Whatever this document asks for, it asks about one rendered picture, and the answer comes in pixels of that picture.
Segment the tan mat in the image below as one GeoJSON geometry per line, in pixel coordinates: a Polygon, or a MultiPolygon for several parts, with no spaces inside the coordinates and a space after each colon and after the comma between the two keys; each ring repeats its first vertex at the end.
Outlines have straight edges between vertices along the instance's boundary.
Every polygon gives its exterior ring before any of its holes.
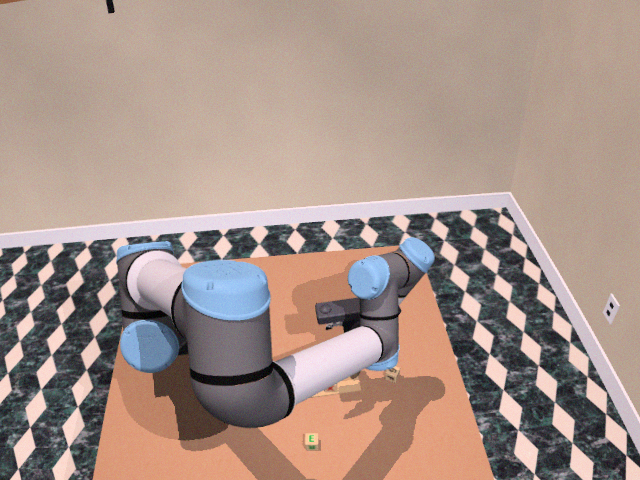
{"type": "Polygon", "coordinates": [[[360,387],[360,382],[359,382],[359,378],[358,378],[358,374],[354,374],[348,378],[346,378],[345,380],[337,383],[337,389],[336,391],[330,391],[330,392],[321,392],[318,393],[310,398],[313,397],[321,397],[321,396],[328,396],[328,395],[336,395],[336,394],[343,394],[343,393],[350,393],[350,392],[357,392],[357,391],[361,391],[361,387],[360,387]]]}

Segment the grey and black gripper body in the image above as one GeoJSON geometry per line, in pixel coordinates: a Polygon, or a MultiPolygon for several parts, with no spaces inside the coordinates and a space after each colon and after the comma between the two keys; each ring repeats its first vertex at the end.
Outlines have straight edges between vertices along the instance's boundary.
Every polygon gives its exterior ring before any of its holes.
{"type": "MultiPolygon", "coordinates": [[[[399,314],[401,312],[402,312],[401,308],[399,307],[399,314]]],[[[343,321],[342,322],[342,326],[343,326],[344,333],[348,332],[348,331],[353,330],[353,329],[355,329],[355,328],[360,326],[360,319],[350,320],[350,321],[343,321]]]]}

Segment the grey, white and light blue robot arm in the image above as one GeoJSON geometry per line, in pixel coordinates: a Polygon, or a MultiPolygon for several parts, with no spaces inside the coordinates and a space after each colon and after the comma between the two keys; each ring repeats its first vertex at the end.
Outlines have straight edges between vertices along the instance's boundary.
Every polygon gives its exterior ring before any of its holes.
{"type": "Polygon", "coordinates": [[[399,305],[435,257],[414,237],[396,251],[351,266],[357,298],[315,305],[319,325],[360,319],[360,327],[272,362],[271,294],[261,268],[213,260],[185,270],[169,241],[120,246],[121,353],[134,369],[156,373],[187,342],[191,385],[206,411],[236,427],[272,425],[365,368],[397,365],[399,305]]]}

